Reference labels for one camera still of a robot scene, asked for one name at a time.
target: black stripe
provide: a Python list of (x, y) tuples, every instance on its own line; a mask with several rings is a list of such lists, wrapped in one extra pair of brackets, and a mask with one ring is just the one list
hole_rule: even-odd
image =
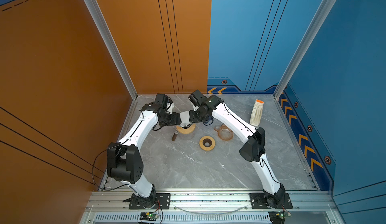
[(353, 200), (353, 201), (342, 203), (342, 204), (338, 204), (338, 205), (345, 205), (345, 204), (348, 204), (348, 203), (357, 202), (357, 201), (361, 201), (361, 200), (368, 200), (368, 199), (372, 199), (372, 198), (376, 198), (376, 197), (381, 197), (381, 196), (384, 196), (384, 195), (386, 195), (386, 194), (377, 195), (377, 196), (368, 197), (368, 198), (363, 198), (363, 199), (360, 199), (360, 200)]
[(176, 67), (176, 58), (174, 57), (173, 39), (171, 38), (171, 29), (170, 29), (170, 20), (169, 20), (169, 11), (168, 11), (168, 9), (167, 9), (167, 1), (166, 1), (166, 0), (165, 0), (165, 4), (166, 4), (167, 22), (169, 23), (169, 33), (170, 33), (171, 50), (172, 50), (172, 52), (173, 52), (174, 70), (176, 71), (177, 90), (178, 90), (178, 94), (179, 94), (179, 93), (180, 93), (180, 86), (178, 85), (177, 67)]
[[(12, 8), (12, 7), (9, 7), (9, 8), (6, 8), (6, 9), (3, 9), (2, 11), (5, 11), (5, 10), (7, 10), (7, 9), (10, 9), (10, 8)], [(1, 12), (2, 12), (2, 11), (1, 11)]]
[(281, 13), (281, 16), (280, 16), (279, 22), (277, 23), (277, 27), (276, 27), (276, 29), (275, 29), (275, 33), (273, 34), (273, 37), (272, 37), (272, 41), (271, 41), (271, 44), (269, 45), (269, 48), (268, 48), (268, 51), (267, 51), (266, 57), (265, 57), (265, 59), (264, 59), (263, 65), (261, 66), (261, 69), (260, 69), (260, 73), (259, 73), (258, 79), (256, 80), (256, 83), (255, 83), (255, 86), (253, 87), (253, 89), (255, 89), (255, 87), (256, 87), (256, 85), (257, 85), (257, 83), (258, 83), (258, 80), (259, 80), (259, 77), (260, 77), (261, 71), (263, 70), (263, 67), (264, 67), (264, 63), (265, 63), (265, 61), (266, 61), (266, 59), (267, 59), (267, 56), (268, 56), (269, 50), (271, 49), (271, 45), (272, 45), (273, 39), (275, 38), (275, 35), (276, 35), (276, 31), (277, 31), (277, 29), (278, 29), (278, 27), (279, 27), (279, 24), (280, 24), (281, 18), (282, 18), (282, 16), (283, 16), (284, 10), (286, 9), (287, 3), (288, 3), (288, 0), (287, 0), (286, 4), (284, 5), (284, 9), (283, 9), (283, 12)]
[(51, 150), (49, 150), (49, 149), (47, 149), (47, 148), (45, 148), (45, 147), (41, 146), (40, 144), (38, 144), (38, 143), (36, 143), (36, 142), (32, 141), (31, 139), (27, 138), (26, 136), (24, 136), (24, 135), (22, 135), (22, 134), (19, 134), (18, 132), (16, 132), (15, 130), (13, 130), (13, 129), (11, 129), (11, 128), (7, 127), (7, 126), (5, 126), (4, 124), (0, 123), (0, 125), (2, 125), (3, 127), (7, 128), (7, 129), (9, 129), (9, 130), (11, 130), (12, 132), (16, 133), (17, 135), (19, 135), (19, 136), (22, 136), (23, 138), (25, 138), (25, 139), (27, 139), (27, 140), (31, 141), (32, 143), (34, 143), (34, 144), (38, 145), (39, 147), (42, 147), (43, 149), (45, 149), (45, 150), (49, 151), (50, 153), (52, 153), (52, 154), (55, 154), (55, 155), (56, 155), (56, 156), (58, 156), (59, 158), (61, 158), (61, 159), (64, 159), (65, 161), (67, 161), (67, 162), (69, 162), (69, 163), (71, 163), (71, 164), (75, 165), (76, 167), (79, 167), (79, 168), (83, 169), (82, 167), (80, 167), (80, 166), (78, 166), (78, 165), (76, 165), (76, 164), (72, 163), (71, 161), (69, 161), (69, 160), (67, 160), (67, 159), (63, 158), (63, 157), (62, 157), (62, 156), (60, 156), (59, 154), (56, 154), (56, 153), (52, 152)]
[(174, 1), (171, 0), (171, 3), (173, 5), (174, 26), (176, 28), (176, 40), (177, 40), (178, 62), (180, 63), (180, 76), (181, 76), (182, 94), (184, 94), (184, 84), (182, 83), (182, 72), (181, 72), (180, 48), (178, 47), (178, 37), (177, 37), (176, 13), (174, 12)]
[(264, 35), (264, 31), (265, 31), (265, 27), (267, 27), (267, 23), (268, 23), (269, 15), (271, 14), (271, 9), (272, 9), (272, 6), (273, 6), (273, 2), (274, 2), (274, 1), (275, 1), (275, 0), (272, 0), (271, 8), (269, 9), (269, 13), (268, 13), (268, 17), (267, 17), (267, 20), (266, 20), (266, 24), (264, 25), (263, 33), (261, 34), (261, 38), (260, 38), (260, 42), (259, 42), (259, 46), (258, 46), (258, 50), (256, 51), (255, 59), (253, 60), (252, 68), (250, 69), (250, 72), (249, 72), (249, 77), (248, 77), (247, 85), (245, 86), (245, 91), (247, 90), (247, 87), (248, 87), (248, 82), (249, 82), (249, 78), (250, 78), (250, 75), (252, 74), (253, 66), (255, 65), (256, 56), (258, 56), (258, 52), (259, 52), (259, 48), (260, 48), (260, 44), (261, 44), (261, 40), (263, 39), (263, 35)]
[(21, 149), (18, 149), (18, 148), (16, 148), (16, 147), (13, 147), (12, 145), (7, 144), (7, 143), (4, 142), (4, 141), (1, 141), (1, 140), (0, 140), (0, 142), (2, 142), (3, 144), (6, 144), (6, 145), (8, 145), (8, 146), (10, 146), (10, 147), (12, 147), (12, 148), (14, 148), (14, 149), (17, 149), (17, 150), (19, 150), (20, 152), (23, 152), (23, 153), (25, 153), (25, 154), (28, 154), (29, 156), (34, 157), (35, 159), (38, 159), (38, 160), (40, 160), (40, 161), (43, 161), (43, 162), (46, 163), (46, 164), (49, 164), (49, 165), (51, 165), (51, 166), (54, 166), (55, 168), (58, 168), (58, 169), (60, 169), (60, 170), (63, 170), (64, 172), (69, 173), (70, 175), (73, 175), (73, 176), (75, 176), (75, 177), (78, 177), (78, 178), (80, 178), (80, 179), (82, 179), (82, 180), (84, 180), (84, 181), (87, 181), (88, 183), (94, 185), (93, 183), (91, 183), (91, 182), (88, 181), (88, 180), (85, 180), (85, 179), (83, 179), (83, 178), (81, 178), (81, 177), (79, 177), (79, 176), (77, 176), (77, 175), (74, 175), (73, 173), (70, 173), (70, 172), (68, 172), (68, 171), (66, 171), (66, 170), (64, 170), (64, 169), (62, 169), (62, 168), (59, 168), (59, 167), (57, 167), (57, 166), (55, 166), (55, 165), (53, 165), (53, 164), (51, 164), (51, 163), (48, 163), (47, 161), (44, 161), (43, 159), (40, 159), (40, 158), (38, 158), (38, 157), (35, 157), (35, 156), (33, 156), (32, 154), (29, 154), (29, 153), (27, 153), (27, 152), (25, 152), (25, 151), (22, 151)]
[(13, 1), (16, 1), (16, 0), (11, 0), (11, 1), (8, 1), (8, 2), (6, 2), (6, 3), (3, 3), (2, 5), (0, 5), (0, 6), (3, 6), (3, 5), (5, 5), (5, 4), (7, 4), (7, 3), (10, 3), (10, 2), (13, 2)]
[(261, 56), (260, 56), (260, 59), (259, 59), (259, 63), (258, 63), (258, 66), (256, 67), (255, 74), (253, 75), (252, 83), (250, 84), (249, 90), (251, 90), (251, 88), (252, 88), (252, 84), (253, 84), (253, 81), (254, 81), (254, 79), (255, 79), (256, 73), (257, 73), (257, 71), (258, 71), (258, 68), (259, 68), (259, 65), (260, 65), (260, 61), (261, 61), (261, 58), (262, 58), (263, 53), (264, 53), (265, 46), (267, 45), (268, 38), (269, 38), (269, 35), (271, 34), (271, 30), (272, 30), (272, 27), (273, 27), (273, 23), (275, 22), (275, 19), (276, 19), (277, 11), (279, 10), (279, 7), (280, 7), (280, 3), (281, 3), (281, 0), (279, 1), (279, 5), (277, 6), (276, 13), (275, 13), (275, 17), (273, 17), (272, 24), (271, 24), (271, 28), (269, 29), (269, 33), (268, 33), (268, 36), (267, 36), (267, 40), (266, 40), (266, 43), (264, 44), (263, 51), (261, 52)]
[[(36, 128), (32, 127), (31, 125), (29, 125), (28, 123), (26, 123), (25, 121), (21, 120), (20, 118), (18, 118), (17, 116), (13, 115), (12, 113), (8, 112), (7, 110), (5, 110), (4, 108), (2, 108), (0, 106), (0, 109), (2, 109), (3, 111), (7, 112), (9, 115), (13, 116), (14, 118), (16, 118), (17, 120), (21, 121), (22, 123), (24, 123), (25, 125), (27, 125), (28, 127), (32, 128), (33, 130), (35, 130), (36, 132), (40, 133), (41, 135), (45, 136), (46, 138), (48, 138), (49, 140), (53, 141), (55, 144), (59, 145), (60, 147), (62, 147), (63, 149), (67, 150), (68, 152), (70, 152), (71, 154), (74, 154), (73, 152), (71, 152), (70, 150), (66, 149), (64, 146), (60, 145), (59, 143), (57, 143), (56, 141), (54, 141), (53, 139), (49, 138), (47, 135), (43, 134), (42, 132), (40, 132), (39, 130), (37, 130)], [(76, 157), (80, 158), (81, 160), (83, 160), (84, 162), (88, 163), (89, 165), (93, 166), (92, 164), (90, 164), (89, 162), (87, 162), (86, 160), (82, 159), (81, 157), (79, 157), (78, 155), (74, 154)]]
[(363, 188), (366, 188), (366, 187), (370, 187), (370, 186), (373, 186), (373, 185), (377, 185), (377, 184), (380, 184), (380, 183), (383, 183), (383, 182), (386, 182), (386, 180), (378, 182), (378, 183), (374, 183), (374, 184), (371, 184), (371, 185), (366, 185), (366, 186), (361, 187), (361, 188), (356, 188), (354, 190), (349, 190), (349, 191), (346, 191), (346, 192), (343, 192), (343, 193), (340, 193), (340, 194), (337, 194), (337, 195), (333, 195), (333, 196), (335, 197), (335, 196), (338, 196), (338, 195), (343, 195), (345, 193), (349, 193), (349, 192), (352, 192), (352, 191), (355, 191), (355, 190), (360, 190), (360, 189), (363, 189)]
[(350, 214), (350, 213), (362, 212), (362, 211), (372, 211), (372, 210), (378, 210), (378, 209), (383, 209), (383, 208), (386, 208), (386, 206), (384, 206), (384, 207), (378, 207), (378, 208), (372, 208), (372, 209), (367, 209), (367, 210), (361, 210), (361, 211), (346, 212), (346, 213), (341, 213), (341, 214), (343, 215), (343, 214)]
[(159, 4), (159, 0), (158, 0), (158, 6), (159, 6), (159, 14), (161, 15), (162, 29), (163, 29), (163, 31), (164, 31), (164, 38), (165, 38), (165, 45), (166, 45), (166, 52), (167, 52), (167, 60), (169, 61), (169, 68), (170, 68), (171, 83), (173, 84), (173, 91), (174, 91), (174, 94), (176, 94), (176, 90), (174, 89), (173, 75), (172, 75), (172, 73), (171, 73), (171, 65), (170, 65), (170, 59), (169, 59), (169, 51), (167, 50), (165, 28), (164, 28), (164, 22), (163, 22), (163, 20), (162, 20), (161, 5)]

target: orange wall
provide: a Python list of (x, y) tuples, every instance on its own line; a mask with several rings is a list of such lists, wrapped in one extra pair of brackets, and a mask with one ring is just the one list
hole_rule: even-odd
[(211, 0), (97, 0), (138, 94), (206, 92)]
[[(93, 163), (117, 140), (131, 98), (84, 1), (0, 9), (9, 6), (0, 11), (0, 107)], [(2, 109), (0, 123), (1, 222), (78, 223), (96, 190), (91, 165)], [(105, 154), (96, 167), (100, 183)]]

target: wooden coaster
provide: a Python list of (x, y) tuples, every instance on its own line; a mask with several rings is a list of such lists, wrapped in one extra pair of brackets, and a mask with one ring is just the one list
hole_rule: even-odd
[(192, 124), (187, 129), (184, 129), (184, 128), (180, 127), (180, 126), (177, 126), (177, 130), (180, 132), (180, 134), (190, 134), (191, 132), (194, 131), (195, 128), (196, 128), (196, 124)]
[(210, 136), (204, 136), (200, 139), (200, 147), (205, 151), (211, 151), (212, 149), (214, 149), (215, 145), (215, 140)]

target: marble tabletop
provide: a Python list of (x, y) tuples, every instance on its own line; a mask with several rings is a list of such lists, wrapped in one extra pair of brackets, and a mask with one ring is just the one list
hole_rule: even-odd
[[(192, 109), (188, 95), (169, 95), (175, 103), (173, 111)], [(280, 112), (272, 95), (219, 95), (225, 104), (243, 120), (249, 122), (256, 99), (264, 101), (260, 127), (266, 132), (265, 149), (268, 161), (278, 180), (286, 190), (312, 190), (313, 186), (300, 157), (297, 154)], [(155, 95), (139, 95), (136, 110), (154, 100)], [(131, 127), (138, 119), (135, 111)], [(158, 189), (165, 188), (245, 188), (262, 190), (261, 181), (252, 167), (244, 160), (239, 149), (242, 143), (234, 135), (229, 141), (221, 140), (215, 126), (221, 123), (214, 120), (212, 125), (196, 124), (195, 136), (182, 140), (177, 136), (172, 141), (176, 127), (163, 127), (150, 131), (142, 148), (144, 175)], [(209, 135), (215, 139), (215, 148), (204, 151), (199, 146), (201, 137)], [(108, 178), (105, 187), (117, 187), (120, 182)]]

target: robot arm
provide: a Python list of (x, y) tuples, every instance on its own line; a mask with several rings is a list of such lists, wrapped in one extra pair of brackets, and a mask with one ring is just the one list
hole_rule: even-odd
[(150, 130), (158, 123), (160, 127), (179, 125), (187, 127), (197, 122), (208, 122), (216, 118), (227, 125), (244, 143), (240, 155), (251, 162), (263, 184), (266, 202), (272, 208), (284, 201), (284, 186), (276, 177), (268, 163), (265, 149), (265, 131), (256, 129), (234, 114), (219, 97), (203, 96), (198, 90), (189, 97), (194, 110), (180, 114), (171, 112), (174, 104), (164, 94), (157, 94), (154, 102), (142, 107), (141, 115), (129, 132), (111, 143), (107, 150), (107, 174), (117, 181), (128, 184), (135, 194), (132, 199), (145, 207), (155, 203), (155, 187), (143, 175), (143, 162), (139, 153), (142, 143)]

